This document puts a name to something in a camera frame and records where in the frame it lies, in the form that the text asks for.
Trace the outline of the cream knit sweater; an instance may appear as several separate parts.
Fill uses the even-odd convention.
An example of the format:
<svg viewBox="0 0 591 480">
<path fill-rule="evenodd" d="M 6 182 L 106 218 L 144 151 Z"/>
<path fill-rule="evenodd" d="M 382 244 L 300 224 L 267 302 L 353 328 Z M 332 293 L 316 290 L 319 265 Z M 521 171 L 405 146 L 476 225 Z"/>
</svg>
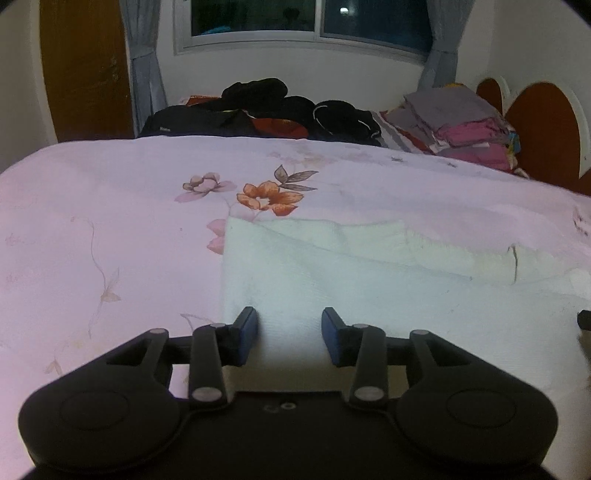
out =
<svg viewBox="0 0 591 480">
<path fill-rule="evenodd" d="M 392 336 L 425 329 L 561 401 L 590 388 L 590 353 L 576 316 L 590 305 L 590 272 L 539 250 L 470 250 L 399 223 L 339 225 L 232 219 L 222 259 L 223 316 L 250 306 L 259 340 L 235 385 L 338 389 L 322 341 L 332 308 Z"/>
</svg>

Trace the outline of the pile of black clothes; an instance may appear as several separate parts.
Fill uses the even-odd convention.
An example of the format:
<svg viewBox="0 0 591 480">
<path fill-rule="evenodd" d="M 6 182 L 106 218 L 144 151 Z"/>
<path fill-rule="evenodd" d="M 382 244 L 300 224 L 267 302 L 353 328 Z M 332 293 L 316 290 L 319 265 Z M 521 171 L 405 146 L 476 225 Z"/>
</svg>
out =
<svg viewBox="0 0 591 480">
<path fill-rule="evenodd" d="M 381 127 L 372 113 L 346 101 L 315 103 L 290 95 L 277 78 L 236 82 L 219 97 L 166 107 L 145 121 L 140 135 L 308 139 L 377 146 Z"/>
</svg>

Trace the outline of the stack of folded clothes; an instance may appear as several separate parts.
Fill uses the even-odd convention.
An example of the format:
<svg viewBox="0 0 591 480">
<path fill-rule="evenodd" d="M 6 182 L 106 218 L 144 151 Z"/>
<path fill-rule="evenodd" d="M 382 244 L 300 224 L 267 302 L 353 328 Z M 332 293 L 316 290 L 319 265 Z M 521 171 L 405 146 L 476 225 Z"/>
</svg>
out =
<svg viewBox="0 0 591 480">
<path fill-rule="evenodd" d="M 518 170 L 517 132 L 494 106 L 462 84 L 416 91 L 381 113 L 432 155 L 508 173 Z"/>
</svg>

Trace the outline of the pink floral bed sheet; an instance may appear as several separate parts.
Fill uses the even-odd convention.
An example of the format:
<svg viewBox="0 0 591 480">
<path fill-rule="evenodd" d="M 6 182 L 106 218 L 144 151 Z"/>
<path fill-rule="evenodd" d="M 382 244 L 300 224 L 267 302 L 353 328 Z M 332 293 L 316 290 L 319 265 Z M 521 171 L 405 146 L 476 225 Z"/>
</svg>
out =
<svg viewBox="0 0 591 480">
<path fill-rule="evenodd" d="M 151 137 L 57 144 L 1 176 L 1 475 L 31 468 L 17 416 L 39 387 L 152 328 L 223 316 L 226 225 L 399 223 L 590 272 L 590 201 L 460 160 L 304 140 Z M 590 388 L 551 399 L 545 463 L 590 475 Z"/>
</svg>

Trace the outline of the red and white headboard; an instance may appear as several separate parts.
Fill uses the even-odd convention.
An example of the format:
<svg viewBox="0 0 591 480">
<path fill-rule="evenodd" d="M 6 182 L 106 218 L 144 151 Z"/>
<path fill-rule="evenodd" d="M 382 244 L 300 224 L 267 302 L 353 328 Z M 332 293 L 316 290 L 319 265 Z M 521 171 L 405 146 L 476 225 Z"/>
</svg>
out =
<svg viewBox="0 0 591 480">
<path fill-rule="evenodd" d="M 539 81 L 510 99 L 503 81 L 489 77 L 480 81 L 476 93 L 516 130 L 517 162 L 529 177 L 590 194 L 590 121 L 572 91 Z"/>
</svg>

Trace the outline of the striped pillow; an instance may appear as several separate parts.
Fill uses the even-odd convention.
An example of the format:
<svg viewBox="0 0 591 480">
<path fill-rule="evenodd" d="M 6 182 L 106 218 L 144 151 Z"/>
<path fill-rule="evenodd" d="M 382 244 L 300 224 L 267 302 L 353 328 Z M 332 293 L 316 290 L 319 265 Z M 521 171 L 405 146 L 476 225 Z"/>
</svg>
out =
<svg viewBox="0 0 591 480">
<path fill-rule="evenodd" d="M 378 142 L 382 147 L 414 154 L 433 154 L 428 147 L 422 145 L 418 140 L 405 136 L 396 127 L 386 122 L 381 112 L 372 111 L 372 116 L 381 130 Z"/>
</svg>

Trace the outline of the right grey curtain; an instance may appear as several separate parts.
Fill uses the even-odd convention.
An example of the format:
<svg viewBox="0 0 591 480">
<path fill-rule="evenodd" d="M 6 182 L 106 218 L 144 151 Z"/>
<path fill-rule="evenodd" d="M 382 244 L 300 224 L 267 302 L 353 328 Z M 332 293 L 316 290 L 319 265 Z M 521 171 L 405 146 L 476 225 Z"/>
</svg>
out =
<svg viewBox="0 0 591 480">
<path fill-rule="evenodd" d="M 474 0 L 428 0 L 432 48 L 418 89 L 439 88 L 456 81 L 458 50 Z"/>
</svg>

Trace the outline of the grey curtain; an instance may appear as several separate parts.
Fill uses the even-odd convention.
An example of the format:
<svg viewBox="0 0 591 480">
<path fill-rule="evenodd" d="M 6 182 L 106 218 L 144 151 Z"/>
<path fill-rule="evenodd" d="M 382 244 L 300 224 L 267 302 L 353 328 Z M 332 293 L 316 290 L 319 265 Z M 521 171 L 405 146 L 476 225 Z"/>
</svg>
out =
<svg viewBox="0 0 591 480">
<path fill-rule="evenodd" d="M 121 0 L 131 82 L 131 106 L 135 134 L 145 121 L 167 106 L 157 58 L 160 1 Z"/>
<path fill-rule="evenodd" d="M 474 0 L 428 0 L 432 48 L 418 89 L 439 88 L 456 81 L 458 50 Z"/>
</svg>

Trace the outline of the brown wooden door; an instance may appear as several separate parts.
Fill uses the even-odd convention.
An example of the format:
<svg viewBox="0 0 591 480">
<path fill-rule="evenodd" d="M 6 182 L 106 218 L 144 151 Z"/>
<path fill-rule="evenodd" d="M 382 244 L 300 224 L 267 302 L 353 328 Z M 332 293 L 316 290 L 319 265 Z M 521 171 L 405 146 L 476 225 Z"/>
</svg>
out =
<svg viewBox="0 0 591 480">
<path fill-rule="evenodd" d="M 59 142 L 134 135 L 119 3 L 41 0 L 40 54 Z"/>
</svg>

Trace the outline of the left grey curtain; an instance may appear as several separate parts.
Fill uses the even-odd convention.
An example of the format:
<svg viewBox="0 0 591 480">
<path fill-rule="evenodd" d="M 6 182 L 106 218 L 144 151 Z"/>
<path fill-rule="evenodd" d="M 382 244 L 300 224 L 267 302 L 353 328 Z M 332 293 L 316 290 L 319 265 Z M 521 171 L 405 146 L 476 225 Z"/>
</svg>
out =
<svg viewBox="0 0 591 480">
<path fill-rule="evenodd" d="M 157 58 L 160 1 L 121 0 L 131 82 L 131 106 L 135 134 L 145 121 L 167 106 Z"/>
</svg>

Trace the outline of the window with white frame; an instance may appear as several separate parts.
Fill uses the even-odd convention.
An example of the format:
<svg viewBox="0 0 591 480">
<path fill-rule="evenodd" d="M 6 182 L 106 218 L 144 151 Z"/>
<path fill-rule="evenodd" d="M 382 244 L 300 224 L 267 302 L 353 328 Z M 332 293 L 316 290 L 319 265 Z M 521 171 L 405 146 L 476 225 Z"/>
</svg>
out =
<svg viewBox="0 0 591 480">
<path fill-rule="evenodd" d="M 176 1 L 175 51 L 267 43 L 342 44 L 427 54 L 427 3 L 392 0 Z"/>
</svg>

